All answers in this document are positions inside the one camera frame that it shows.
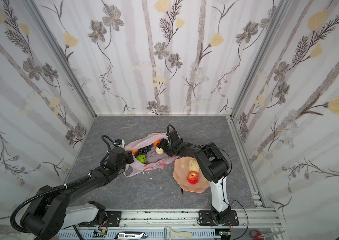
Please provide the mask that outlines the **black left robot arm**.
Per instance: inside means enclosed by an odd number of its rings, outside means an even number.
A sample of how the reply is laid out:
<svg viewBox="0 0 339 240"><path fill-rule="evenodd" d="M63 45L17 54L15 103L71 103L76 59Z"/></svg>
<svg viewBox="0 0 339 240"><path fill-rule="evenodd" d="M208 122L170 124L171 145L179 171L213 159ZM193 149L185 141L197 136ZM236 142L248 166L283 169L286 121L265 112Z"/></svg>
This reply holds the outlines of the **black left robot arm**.
<svg viewBox="0 0 339 240"><path fill-rule="evenodd" d="M132 151L113 143L99 166L85 176L64 185L40 188L37 194L19 204L10 216L13 229L49 240L64 228L66 210L71 202L115 179L126 165L134 162Z"/></svg>

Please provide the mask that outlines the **red fake apple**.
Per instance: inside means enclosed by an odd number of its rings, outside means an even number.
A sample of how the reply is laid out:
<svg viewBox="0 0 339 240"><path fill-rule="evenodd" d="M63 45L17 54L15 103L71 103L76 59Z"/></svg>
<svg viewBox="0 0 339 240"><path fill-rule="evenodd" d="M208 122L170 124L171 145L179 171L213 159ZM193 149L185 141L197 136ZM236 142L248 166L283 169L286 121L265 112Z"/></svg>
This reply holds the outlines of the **red fake apple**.
<svg viewBox="0 0 339 240"><path fill-rule="evenodd" d="M199 180L199 174L196 171L190 171L187 176L187 181L191 185L195 185L198 183Z"/></svg>

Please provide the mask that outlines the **beige fake bun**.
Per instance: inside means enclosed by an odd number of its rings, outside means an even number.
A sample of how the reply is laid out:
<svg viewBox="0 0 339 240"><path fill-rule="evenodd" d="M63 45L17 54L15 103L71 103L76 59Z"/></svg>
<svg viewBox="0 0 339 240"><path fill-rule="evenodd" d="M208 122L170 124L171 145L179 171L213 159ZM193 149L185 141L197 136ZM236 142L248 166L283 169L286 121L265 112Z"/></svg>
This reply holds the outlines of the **beige fake bun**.
<svg viewBox="0 0 339 240"><path fill-rule="evenodd" d="M163 154L164 154L164 150L161 149L161 148L159 148L159 147L156 147L156 153L157 153L158 155L163 155Z"/></svg>
<svg viewBox="0 0 339 240"><path fill-rule="evenodd" d="M191 160L188 162L188 170L189 170L190 172L196 172L196 173L198 173L198 172L200 171L200 168L199 168L199 165L198 165L196 159L191 159Z"/></svg>

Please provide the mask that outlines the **orange fake tangerine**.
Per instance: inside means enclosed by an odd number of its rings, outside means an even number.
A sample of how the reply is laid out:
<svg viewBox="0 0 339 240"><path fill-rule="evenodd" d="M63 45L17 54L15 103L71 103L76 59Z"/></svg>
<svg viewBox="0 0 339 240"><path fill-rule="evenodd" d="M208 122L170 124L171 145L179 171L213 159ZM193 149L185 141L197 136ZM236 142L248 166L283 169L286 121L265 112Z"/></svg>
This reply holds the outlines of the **orange fake tangerine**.
<svg viewBox="0 0 339 240"><path fill-rule="evenodd" d="M161 140L155 141L155 142L153 143L153 145L156 147L156 146L159 144L160 141L161 141Z"/></svg>

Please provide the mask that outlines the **pink plastic bag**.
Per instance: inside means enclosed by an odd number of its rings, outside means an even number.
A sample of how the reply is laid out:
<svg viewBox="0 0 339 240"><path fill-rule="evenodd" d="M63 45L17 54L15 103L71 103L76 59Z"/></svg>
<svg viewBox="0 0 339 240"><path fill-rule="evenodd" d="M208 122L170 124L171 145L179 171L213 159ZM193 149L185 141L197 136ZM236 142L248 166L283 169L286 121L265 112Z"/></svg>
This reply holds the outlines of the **pink plastic bag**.
<svg viewBox="0 0 339 240"><path fill-rule="evenodd" d="M163 169L165 166L172 164L178 158L178 156L170 157L165 153L159 155L156 152L156 146L154 143L161 139L167 140L167 135L165 133L152 133L143 139L133 141L125 146L126 151L136 152L143 147L153 145L151 150L144 154L147 158L147 162L145 164L137 160L135 154L133 154L134 162L126 165L126 171L124 172L125 177L130 178L139 173L149 172L159 168Z"/></svg>

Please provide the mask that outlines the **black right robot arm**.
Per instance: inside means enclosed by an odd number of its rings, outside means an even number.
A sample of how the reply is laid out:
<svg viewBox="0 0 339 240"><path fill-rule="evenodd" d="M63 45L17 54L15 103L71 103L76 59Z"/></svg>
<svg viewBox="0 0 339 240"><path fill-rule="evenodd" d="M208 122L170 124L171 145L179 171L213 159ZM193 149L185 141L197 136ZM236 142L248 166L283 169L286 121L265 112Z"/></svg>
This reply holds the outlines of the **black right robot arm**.
<svg viewBox="0 0 339 240"><path fill-rule="evenodd" d="M226 191L226 180L232 168L228 154L215 143L194 145L185 142L171 124L167 126L167 139L160 140L158 147L170 157L190 157L196 160L199 170L209 182L211 192L210 222L207 217L200 221L201 226L223 226L226 223L238 226L236 211L231 209Z"/></svg>

